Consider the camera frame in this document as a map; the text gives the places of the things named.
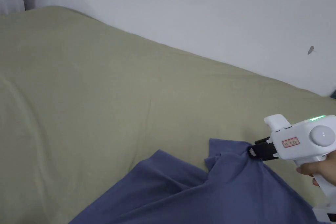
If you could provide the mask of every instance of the blue cloth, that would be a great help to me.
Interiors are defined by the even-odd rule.
[[[210,139],[209,173],[163,151],[138,163],[70,224],[318,223],[246,142]]]

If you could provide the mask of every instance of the bed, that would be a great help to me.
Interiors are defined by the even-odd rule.
[[[67,223],[158,149],[206,169],[209,138],[267,137],[264,117],[336,101],[47,7],[0,16],[0,223]],[[267,164],[314,205],[293,162]]]

